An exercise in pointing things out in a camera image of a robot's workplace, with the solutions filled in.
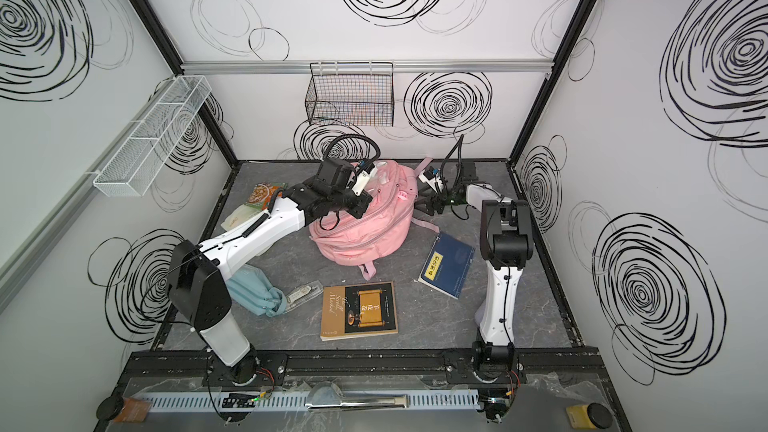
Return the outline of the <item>pink student backpack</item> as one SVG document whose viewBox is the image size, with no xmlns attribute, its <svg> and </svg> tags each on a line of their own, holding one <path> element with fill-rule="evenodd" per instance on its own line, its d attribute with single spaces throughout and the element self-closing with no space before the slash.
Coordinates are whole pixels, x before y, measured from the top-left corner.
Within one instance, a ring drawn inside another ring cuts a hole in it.
<svg viewBox="0 0 768 432">
<path fill-rule="evenodd" d="M 412 225 L 438 234 L 438 226 L 414 217 L 418 175 L 430 163 L 426 158 L 411 168 L 394 160 L 378 161 L 365 188 L 372 202 L 360 219 L 342 212 L 335 226 L 321 219 L 309 226 L 310 237 L 320 253 L 341 266 L 358 268 L 362 277 L 370 280 L 376 275 L 374 261 L 396 252 Z"/>
</svg>

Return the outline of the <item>blue book yellow label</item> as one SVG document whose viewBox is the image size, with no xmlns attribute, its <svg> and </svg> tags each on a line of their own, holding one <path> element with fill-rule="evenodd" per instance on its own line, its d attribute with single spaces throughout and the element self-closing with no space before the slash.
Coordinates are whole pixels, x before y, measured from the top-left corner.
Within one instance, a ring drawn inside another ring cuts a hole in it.
<svg viewBox="0 0 768 432">
<path fill-rule="evenodd" d="M 459 299 L 475 249 L 441 232 L 422 267 L 417 281 L 451 298 Z"/>
</svg>

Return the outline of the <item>brown and black book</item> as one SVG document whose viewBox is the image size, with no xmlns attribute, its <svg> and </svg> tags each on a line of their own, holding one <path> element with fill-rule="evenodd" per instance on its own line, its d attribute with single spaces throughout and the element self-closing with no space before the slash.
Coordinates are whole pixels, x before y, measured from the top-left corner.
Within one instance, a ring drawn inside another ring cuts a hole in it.
<svg viewBox="0 0 768 432">
<path fill-rule="evenodd" d="M 320 331 L 322 341 L 397 333 L 393 282 L 342 285 L 324 289 Z"/>
</svg>

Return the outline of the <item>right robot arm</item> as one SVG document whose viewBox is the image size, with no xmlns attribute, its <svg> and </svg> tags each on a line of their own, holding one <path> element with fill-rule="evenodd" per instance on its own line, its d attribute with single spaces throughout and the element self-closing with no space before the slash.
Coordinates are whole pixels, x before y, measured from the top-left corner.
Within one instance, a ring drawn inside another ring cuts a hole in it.
<svg viewBox="0 0 768 432">
<path fill-rule="evenodd" d="M 485 263 L 485 298 L 475 313 L 471 364 L 481 381 L 516 370 L 513 315 L 517 287 L 535 251 L 529 204 L 484 182 L 458 187 L 459 198 L 480 212 L 479 249 Z"/>
</svg>

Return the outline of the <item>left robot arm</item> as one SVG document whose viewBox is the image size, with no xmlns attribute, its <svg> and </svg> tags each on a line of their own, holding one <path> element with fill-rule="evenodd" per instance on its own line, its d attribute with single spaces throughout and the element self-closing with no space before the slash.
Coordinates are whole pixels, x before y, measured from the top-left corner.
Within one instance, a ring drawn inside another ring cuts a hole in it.
<svg viewBox="0 0 768 432">
<path fill-rule="evenodd" d="M 330 212 L 362 218 L 372 201 L 365 188 L 375 171 L 375 159 L 352 164 L 325 158 L 314 176 L 276 191 L 254 218 L 198 244 L 184 240 L 175 246 L 167 296 L 228 369 L 233 384 L 252 382 L 260 373 L 260 362 L 231 312 L 226 282 L 274 243 Z"/>
</svg>

